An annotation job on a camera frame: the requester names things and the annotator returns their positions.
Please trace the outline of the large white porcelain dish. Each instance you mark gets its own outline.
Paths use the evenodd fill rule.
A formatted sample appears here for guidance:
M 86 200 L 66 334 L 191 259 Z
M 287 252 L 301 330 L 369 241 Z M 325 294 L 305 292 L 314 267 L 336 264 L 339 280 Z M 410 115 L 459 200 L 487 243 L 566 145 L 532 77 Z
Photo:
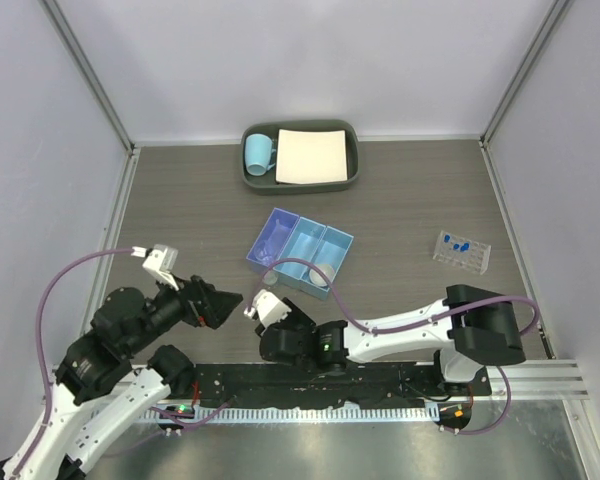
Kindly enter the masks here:
M 319 288 L 327 288 L 334 280 L 336 270 L 328 263 L 316 264 L 309 269 L 309 282 Z

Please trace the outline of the clear glass funnel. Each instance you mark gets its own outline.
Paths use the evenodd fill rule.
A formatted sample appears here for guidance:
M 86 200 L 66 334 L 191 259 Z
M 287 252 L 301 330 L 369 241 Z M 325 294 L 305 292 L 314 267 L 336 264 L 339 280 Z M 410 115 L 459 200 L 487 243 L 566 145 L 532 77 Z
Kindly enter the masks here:
M 278 253 L 283 248 L 288 234 L 288 229 L 276 221 L 276 225 L 271 231 L 270 235 L 264 240 L 269 241 L 271 244 L 275 244 L 278 247 Z

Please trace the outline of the blue three-compartment organizer box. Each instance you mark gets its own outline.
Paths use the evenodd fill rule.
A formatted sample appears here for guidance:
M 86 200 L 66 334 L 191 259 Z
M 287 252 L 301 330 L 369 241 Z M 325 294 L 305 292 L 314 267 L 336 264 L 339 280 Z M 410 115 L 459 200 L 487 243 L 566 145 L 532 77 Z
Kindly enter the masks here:
M 354 236 L 296 213 L 275 208 L 270 213 L 246 255 L 246 261 L 251 269 L 258 274 L 264 272 L 270 265 L 265 266 L 255 260 L 253 257 L 254 247 L 270 235 L 276 221 L 279 221 L 288 229 L 288 234 L 275 261 L 281 258 L 291 260 L 274 268 L 278 275 L 277 284 L 302 291 L 320 300 L 327 299 L 331 289 L 329 287 L 319 288 L 311 284 L 309 282 L 310 268 L 305 266 L 304 263 L 310 262 L 314 265 L 328 263 L 336 270 L 336 278 L 353 245 Z M 292 260 L 295 258 L 300 261 L 298 263 L 293 262 Z

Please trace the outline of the clear acrylic test tube rack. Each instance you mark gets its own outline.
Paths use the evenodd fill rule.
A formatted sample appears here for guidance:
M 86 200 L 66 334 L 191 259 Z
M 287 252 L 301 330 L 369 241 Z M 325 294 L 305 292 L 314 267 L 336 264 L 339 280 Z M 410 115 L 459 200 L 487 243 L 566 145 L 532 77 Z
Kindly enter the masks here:
M 444 243 L 443 236 L 445 234 L 451 235 L 451 242 Z M 468 250 L 453 250 L 454 244 L 457 243 L 462 246 L 465 242 L 469 242 L 470 244 Z M 447 231 L 441 231 L 436 241 L 433 259 L 441 263 L 482 275 L 488 269 L 490 254 L 491 246 L 488 244 L 457 236 Z

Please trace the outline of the clear glass beaker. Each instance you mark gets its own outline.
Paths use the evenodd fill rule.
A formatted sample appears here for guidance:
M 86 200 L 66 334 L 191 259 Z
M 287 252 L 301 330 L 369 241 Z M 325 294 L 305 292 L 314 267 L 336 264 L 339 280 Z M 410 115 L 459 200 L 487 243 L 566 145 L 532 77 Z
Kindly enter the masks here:
M 271 265 L 277 259 L 278 255 L 278 247 L 269 241 L 259 242 L 254 247 L 253 257 L 262 265 Z

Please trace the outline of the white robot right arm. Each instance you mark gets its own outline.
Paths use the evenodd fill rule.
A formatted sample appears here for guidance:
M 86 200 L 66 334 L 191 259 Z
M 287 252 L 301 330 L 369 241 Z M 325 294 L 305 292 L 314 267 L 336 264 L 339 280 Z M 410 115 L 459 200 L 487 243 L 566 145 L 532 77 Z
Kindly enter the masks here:
M 525 362 L 523 331 L 513 308 L 518 300 L 458 284 L 447 288 L 445 298 L 410 312 L 317 324 L 289 299 L 261 290 L 244 314 L 258 324 L 255 332 L 265 361 L 339 376 L 351 364 L 431 349 L 433 386 L 452 395 L 483 367 Z

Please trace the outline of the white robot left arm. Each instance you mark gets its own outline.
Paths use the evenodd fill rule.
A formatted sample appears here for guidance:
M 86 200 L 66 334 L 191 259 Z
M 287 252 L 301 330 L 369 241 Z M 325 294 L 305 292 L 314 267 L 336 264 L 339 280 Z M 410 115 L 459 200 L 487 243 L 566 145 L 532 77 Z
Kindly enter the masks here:
M 198 276 L 161 285 L 154 298 L 136 288 L 111 292 L 90 330 L 73 342 L 45 410 L 19 450 L 0 462 L 0 479 L 83 479 L 102 453 L 156 402 L 180 399 L 195 381 L 189 358 L 173 345 L 158 348 L 132 385 L 107 396 L 132 370 L 133 357 L 179 322 L 219 328 L 242 302 Z

